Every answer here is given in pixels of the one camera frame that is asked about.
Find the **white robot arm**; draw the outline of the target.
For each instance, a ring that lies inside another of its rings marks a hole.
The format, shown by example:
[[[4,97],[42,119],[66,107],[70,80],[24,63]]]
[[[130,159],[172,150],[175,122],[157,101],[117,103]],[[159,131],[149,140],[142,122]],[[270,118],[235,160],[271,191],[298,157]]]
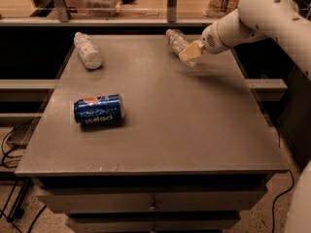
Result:
[[[311,73],[311,21],[293,0],[239,0],[237,8],[207,26],[201,37],[179,53],[187,62],[205,51],[218,54],[231,47],[270,38],[306,75]]]

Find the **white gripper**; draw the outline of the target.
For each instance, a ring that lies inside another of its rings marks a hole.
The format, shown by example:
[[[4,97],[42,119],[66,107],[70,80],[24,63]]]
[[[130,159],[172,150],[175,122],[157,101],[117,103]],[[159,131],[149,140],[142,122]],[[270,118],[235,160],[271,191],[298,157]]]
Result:
[[[224,45],[218,36],[216,24],[211,24],[203,30],[201,40],[202,41],[196,40],[191,42],[179,53],[179,57],[183,62],[192,61],[201,56],[204,52],[204,48],[207,52],[212,54],[224,51]]]

